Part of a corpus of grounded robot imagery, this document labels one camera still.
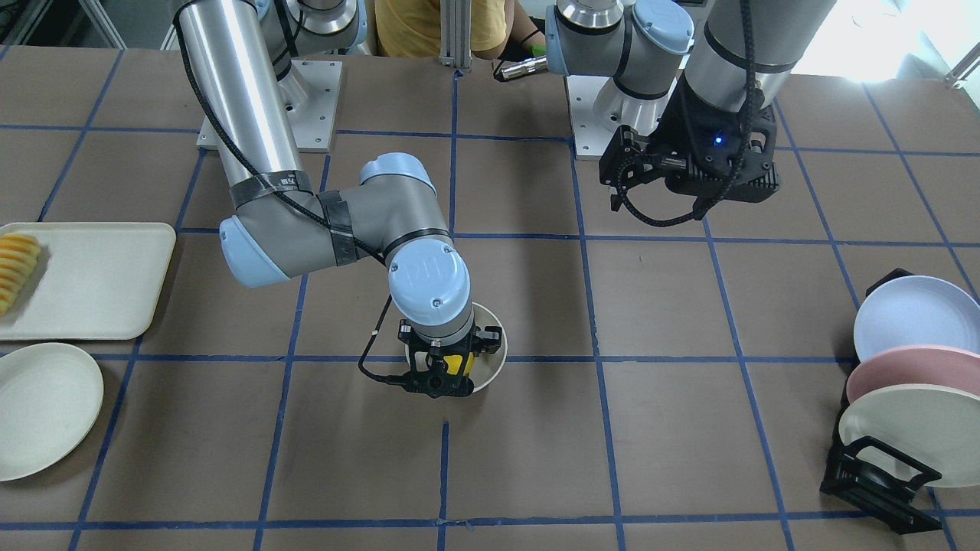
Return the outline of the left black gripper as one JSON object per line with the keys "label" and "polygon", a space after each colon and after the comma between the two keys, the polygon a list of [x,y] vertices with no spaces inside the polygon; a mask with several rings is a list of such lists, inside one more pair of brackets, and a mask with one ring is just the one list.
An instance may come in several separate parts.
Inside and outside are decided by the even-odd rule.
{"label": "left black gripper", "polygon": [[773,160],[775,115],[764,101],[756,85],[756,111],[745,126],[741,108],[715,108],[681,78],[651,135],[628,125],[613,132],[599,160],[599,183],[609,186],[610,209],[623,206],[623,191],[659,178],[669,191],[694,196],[693,210],[703,210],[720,191],[728,201],[769,199],[781,182]]}

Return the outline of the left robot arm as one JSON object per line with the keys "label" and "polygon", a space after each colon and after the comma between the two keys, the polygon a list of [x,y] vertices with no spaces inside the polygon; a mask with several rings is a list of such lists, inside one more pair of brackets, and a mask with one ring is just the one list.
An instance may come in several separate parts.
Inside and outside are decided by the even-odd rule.
{"label": "left robot arm", "polygon": [[717,1],[698,27],[675,1],[557,1],[548,67],[605,77],[596,115],[610,209],[655,227],[703,219],[721,201],[780,188],[773,100],[832,1]]}

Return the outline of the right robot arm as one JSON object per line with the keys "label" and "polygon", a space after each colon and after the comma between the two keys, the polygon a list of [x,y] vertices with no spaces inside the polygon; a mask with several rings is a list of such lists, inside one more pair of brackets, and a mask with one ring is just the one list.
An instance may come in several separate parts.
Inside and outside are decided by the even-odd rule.
{"label": "right robot arm", "polygon": [[438,194],[413,155],[368,161],[357,186],[317,192],[294,123],[315,118],[299,55],[353,47],[367,35],[361,1],[176,1],[176,41],[230,185],[234,215],[218,227],[225,262],[249,287],[380,262],[387,306],[402,314],[409,369],[370,373],[432,398],[466,397],[501,372],[507,338],[470,296]]}

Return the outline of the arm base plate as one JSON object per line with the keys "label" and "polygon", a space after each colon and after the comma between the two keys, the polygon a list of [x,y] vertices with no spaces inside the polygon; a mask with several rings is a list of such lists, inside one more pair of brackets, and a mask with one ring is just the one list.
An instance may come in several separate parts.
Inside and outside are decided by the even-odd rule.
{"label": "arm base plate", "polygon": [[201,90],[224,131],[242,152],[260,145],[299,152],[328,152],[334,135],[343,73],[340,60],[292,60],[283,80],[252,70],[236,80],[232,70],[205,77]]}
{"label": "arm base plate", "polygon": [[612,77],[566,77],[575,157],[579,160],[601,158],[620,126],[630,126],[641,136],[651,135],[658,128],[679,76],[680,70],[672,74],[665,95],[658,99],[631,96],[621,90]]}

